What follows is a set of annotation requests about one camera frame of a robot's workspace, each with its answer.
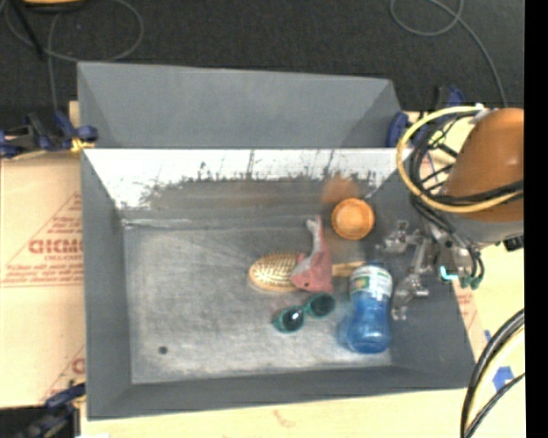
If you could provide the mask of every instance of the cardboard sheet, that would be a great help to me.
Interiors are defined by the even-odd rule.
[[[0,408],[85,376],[79,157],[0,166]]]

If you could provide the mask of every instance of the black cable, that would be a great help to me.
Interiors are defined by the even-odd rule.
[[[489,367],[493,359],[500,352],[501,348],[508,342],[508,340],[524,326],[525,323],[525,310],[522,308],[510,319],[508,319],[503,326],[495,333],[495,335],[489,340],[483,352],[479,356],[479,360],[475,364],[475,368],[471,374],[469,380],[469,386],[467,393],[465,394],[465,400],[461,410],[460,417],[460,437],[465,438],[465,432],[467,430],[467,422],[469,419],[469,412],[475,400],[475,392],[481,382],[484,371]]]
[[[475,418],[467,428],[464,438],[470,438],[471,436],[473,436],[477,428],[481,425],[481,422],[483,422],[483,419],[487,416],[491,409],[493,409],[493,406],[503,397],[506,392],[508,392],[511,388],[513,388],[516,384],[523,380],[525,376],[526,374],[524,372],[521,375],[513,378],[511,381],[508,381],[493,395],[491,399],[487,401],[487,404],[485,404],[475,414]]]

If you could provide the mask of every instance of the bin floor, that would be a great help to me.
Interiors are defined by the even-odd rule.
[[[344,278],[333,280],[331,315],[308,317],[292,334],[272,326],[278,311],[311,294],[263,291],[248,269],[271,251],[308,253],[301,219],[205,230],[127,222],[123,232],[134,383],[390,364],[389,350],[362,355],[338,343],[350,306]]]

